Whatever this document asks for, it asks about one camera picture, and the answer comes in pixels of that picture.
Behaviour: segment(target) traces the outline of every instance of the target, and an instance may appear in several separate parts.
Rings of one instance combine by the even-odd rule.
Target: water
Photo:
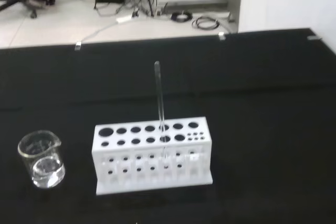
[[[46,156],[33,165],[33,183],[39,188],[50,188],[58,185],[65,175],[65,167],[55,156]]]

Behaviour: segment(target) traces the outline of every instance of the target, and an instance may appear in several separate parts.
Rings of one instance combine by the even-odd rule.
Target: white floor
[[[18,3],[0,12],[0,47],[75,44],[97,30],[115,23],[117,17],[132,12],[123,10],[117,17],[100,17],[93,9],[94,1],[56,0],[55,6],[38,10],[37,19],[31,19],[26,7]],[[117,4],[111,4],[101,12],[113,13],[118,7]],[[218,34],[220,31],[225,29],[202,31],[192,28],[191,22],[180,24],[142,15],[139,20],[112,26],[86,42],[201,36]]]

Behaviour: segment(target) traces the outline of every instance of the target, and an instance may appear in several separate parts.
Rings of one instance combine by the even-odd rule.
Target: black tablecloth
[[[308,29],[0,51],[0,201],[11,223],[335,223],[336,57]],[[96,196],[94,126],[206,116],[208,186]],[[63,182],[34,188],[25,134],[62,140]]]

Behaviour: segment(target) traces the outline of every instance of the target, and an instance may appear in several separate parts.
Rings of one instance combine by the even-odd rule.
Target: black cable
[[[193,15],[187,11],[174,12],[171,17],[172,21],[175,21],[178,23],[188,22],[189,20],[192,20],[192,19],[193,19]]]

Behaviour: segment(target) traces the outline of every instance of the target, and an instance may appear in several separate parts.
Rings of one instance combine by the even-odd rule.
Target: cable
[[[127,1],[125,1],[125,2],[124,2],[123,4],[121,4],[121,5],[115,10],[115,12],[112,13],[112,14],[101,14],[101,13],[100,13],[100,10],[101,10],[101,9],[105,9],[105,8],[107,8],[107,7],[110,5],[110,3],[108,3],[107,5],[102,6],[102,7],[100,7],[100,8],[96,8],[96,11],[97,11],[97,13],[98,13],[98,15],[99,15],[100,17],[113,17],[113,16],[115,16],[115,15],[118,15],[118,14],[121,12],[121,10],[122,10],[123,8],[126,8],[126,9],[133,9],[134,7],[136,7],[136,3],[133,3],[130,7],[128,7],[127,5],[130,4],[131,2],[132,2],[132,0],[127,0]]]
[[[227,30],[229,34],[231,34],[231,30],[225,26],[223,23],[221,23],[218,19],[209,17],[209,16],[201,16],[197,19],[195,19],[192,22],[192,27],[200,30],[205,30],[205,31],[211,31],[217,29],[219,26],[222,26]]]
[[[181,13],[175,12],[172,14],[172,17],[171,17],[172,21],[175,21],[178,23],[188,22],[189,20],[192,20],[192,19],[193,19],[193,15],[187,11],[182,11]]]

